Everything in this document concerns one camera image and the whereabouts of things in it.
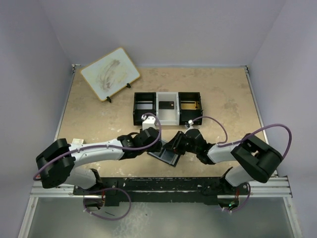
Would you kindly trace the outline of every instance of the small whiteboard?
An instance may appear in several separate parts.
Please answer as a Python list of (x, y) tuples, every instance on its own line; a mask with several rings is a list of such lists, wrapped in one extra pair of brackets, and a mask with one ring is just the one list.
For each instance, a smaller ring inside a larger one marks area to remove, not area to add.
[(135, 65), (121, 47), (82, 68), (80, 73), (100, 101), (107, 100), (107, 97), (120, 91), (127, 83), (140, 77)]

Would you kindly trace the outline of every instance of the beige table surface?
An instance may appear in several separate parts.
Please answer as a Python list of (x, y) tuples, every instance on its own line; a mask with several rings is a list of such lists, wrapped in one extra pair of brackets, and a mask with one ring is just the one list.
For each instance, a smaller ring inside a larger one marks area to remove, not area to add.
[[(122, 134), (138, 131), (133, 126), (135, 92), (200, 92), (205, 116), (219, 120), (226, 128), (229, 141), (241, 139), (247, 132), (260, 128), (260, 121), (243, 68), (139, 68), (141, 78), (112, 96), (112, 103), (100, 102), (76, 72), (59, 138), (73, 138), (86, 143), (108, 141)], [(182, 126), (163, 127), (162, 138), (170, 140)], [(204, 119), (200, 131), (205, 140), (216, 143), (224, 133), (215, 122)], [(258, 137), (264, 140), (262, 133)], [(194, 154), (181, 156), (176, 167), (146, 153), (135, 159), (100, 161), (83, 165), (95, 168), (102, 177), (218, 177), (237, 162), (202, 164)]]

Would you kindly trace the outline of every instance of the drawing on whiteboard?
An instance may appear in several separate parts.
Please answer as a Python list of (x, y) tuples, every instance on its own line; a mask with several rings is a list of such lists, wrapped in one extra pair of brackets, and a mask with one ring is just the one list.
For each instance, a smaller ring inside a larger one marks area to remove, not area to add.
[(128, 69), (125, 63), (117, 59), (112, 59), (109, 64), (100, 69), (96, 78), (97, 83), (101, 89), (107, 92), (114, 84), (120, 84), (126, 79), (128, 76), (127, 71)]

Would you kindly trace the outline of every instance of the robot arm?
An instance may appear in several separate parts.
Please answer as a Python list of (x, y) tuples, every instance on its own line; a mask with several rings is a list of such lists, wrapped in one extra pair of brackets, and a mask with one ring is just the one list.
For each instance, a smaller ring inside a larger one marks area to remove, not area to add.
[[(98, 172), (79, 166), (103, 160), (135, 158), (145, 151), (159, 152), (162, 145), (159, 140), (160, 132), (154, 128), (155, 121), (154, 117), (148, 117), (144, 119), (140, 133), (122, 135), (102, 143), (83, 146), (58, 139), (36, 158), (41, 178), (35, 180), (41, 180), (43, 188), (66, 183), (83, 189), (98, 190), (103, 186)], [(192, 127), (185, 133), (179, 131), (164, 145), (164, 149), (178, 155), (194, 153), (202, 163), (209, 165), (222, 161), (238, 161), (240, 166), (228, 169), (220, 179), (222, 185), (228, 189), (254, 179), (267, 182), (283, 160), (279, 152), (256, 136), (239, 144), (210, 144), (204, 140), (198, 129)]]
[(157, 140), (159, 132), (148, 127), (140, 133), (121, 135), (116, 139), (87, 144), (68, 144), (66, 139), (58, 139), (43, 151), (36, 162), (40, 171), (43, 188), (52, 188), (62, 183), (89, 189), (100, 184), (96, 170), (86, 170), (79, 166), (103, 160), (123, 160), (135, 158), (145, 151), (158, 152), (161, 141)]
[(164, 149), (178, 155), (194, 153), (202, 163), (209, 165), (222, 161), (238, 161), (240, 165), (228, 169), (223, 176), (223, 182), (229, 183), (229, 186), (237, 187), (252, 180), (266, 183), (283, 157), (255, 135), (250, 138), (246, 136), (246, 140), (240, 144), (210, 144), (204, 140), (198, 129), (190, 127), (185, 133), (179, 131), (164, 145)]

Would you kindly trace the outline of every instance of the gray wall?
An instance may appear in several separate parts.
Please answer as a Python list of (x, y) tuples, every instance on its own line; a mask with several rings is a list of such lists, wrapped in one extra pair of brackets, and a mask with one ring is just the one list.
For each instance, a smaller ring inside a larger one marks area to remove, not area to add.
[[(251, 65), (264, 124), (280, 122), (293, 144), (279, 168), (288, 175), (305, 237), (317, 234), (317, 1), (288, 0)], [(270, 129), (270, 143), (283, 151), (285, 131)]]
[(15, 238), (54, 138), (71, 65), (37, 0), (0, 0), (0, 237)]
[(246, 65), (285, 0), (40, 0), (72, 63), (124, 47), (137, 65)]

